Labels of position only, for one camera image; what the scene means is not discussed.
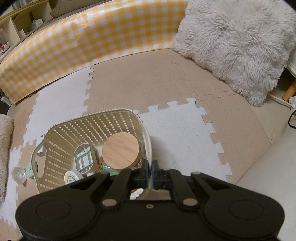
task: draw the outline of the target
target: wooden lid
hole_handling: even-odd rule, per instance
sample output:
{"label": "wooden lid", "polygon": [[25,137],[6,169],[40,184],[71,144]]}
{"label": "wooden lid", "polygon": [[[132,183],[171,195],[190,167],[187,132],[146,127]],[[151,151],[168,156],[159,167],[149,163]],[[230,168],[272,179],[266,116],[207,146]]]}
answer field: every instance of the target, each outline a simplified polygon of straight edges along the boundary
{"label": "wooden lid", "polygon": [[134,167],[140,160],[140,146],[137,139],[127,132],[110,136],[103,145],[104,162],[113,169]]}

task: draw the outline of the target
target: white fluffy cushion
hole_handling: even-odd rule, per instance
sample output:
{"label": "white fluffy cushion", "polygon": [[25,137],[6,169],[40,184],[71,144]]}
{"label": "white fluffy cushion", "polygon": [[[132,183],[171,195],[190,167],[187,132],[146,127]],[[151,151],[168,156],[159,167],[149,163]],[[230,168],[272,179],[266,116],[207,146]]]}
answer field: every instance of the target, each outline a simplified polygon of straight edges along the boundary
{"label": "white fluffy cushion", "polygon": [[7,180],[7,160],[13,120],[0,114],[0,202],[4,202]]}
{"label": "white fluffy cushion", "polygon": [[296,42],[296,13],[282,0],[189,0],[172,49],[260,106]]}

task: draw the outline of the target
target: yellow gingham fabric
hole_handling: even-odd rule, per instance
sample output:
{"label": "yellow gingham fabric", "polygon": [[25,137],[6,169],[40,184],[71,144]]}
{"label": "yellow gingham fabric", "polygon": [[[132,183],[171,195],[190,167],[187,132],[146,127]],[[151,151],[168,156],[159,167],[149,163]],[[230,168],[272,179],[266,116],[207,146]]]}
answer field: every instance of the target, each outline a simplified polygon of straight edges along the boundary
{"label": "yellow gingham fabric", "polygon": [[93,64],[170,48],[185,0],[113,0],[48,25],[0,64],[0,88],[16,103]]}

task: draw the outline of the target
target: wooden chair leg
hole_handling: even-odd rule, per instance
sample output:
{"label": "wooden chair leg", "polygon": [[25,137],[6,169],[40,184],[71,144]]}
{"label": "wooden chair leg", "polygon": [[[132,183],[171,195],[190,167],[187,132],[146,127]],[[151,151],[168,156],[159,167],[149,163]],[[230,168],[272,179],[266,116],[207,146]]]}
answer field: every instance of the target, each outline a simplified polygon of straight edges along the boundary
{"label": "wooden chair leg", "polygon": [[286,93],[283,95],[283,100],[288,101],[296,93],[296,80],[289,87]]}

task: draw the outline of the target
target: fluffy pillow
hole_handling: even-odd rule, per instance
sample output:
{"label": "fluffy pillow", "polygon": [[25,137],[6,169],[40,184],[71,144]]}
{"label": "fluffy pillow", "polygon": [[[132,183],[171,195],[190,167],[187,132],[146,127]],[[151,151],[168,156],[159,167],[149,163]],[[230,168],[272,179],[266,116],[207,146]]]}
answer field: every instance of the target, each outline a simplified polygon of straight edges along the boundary
{"label": "fluffy pillow", "polygon": [[172,49],[261,106],[296,42],[296,12],[282,0],[189,0]]}
{"label": "fluffy pillow", "polygon": [[7,180],[7,161],[13,120],[0,114],[0,202],[4,202]]}

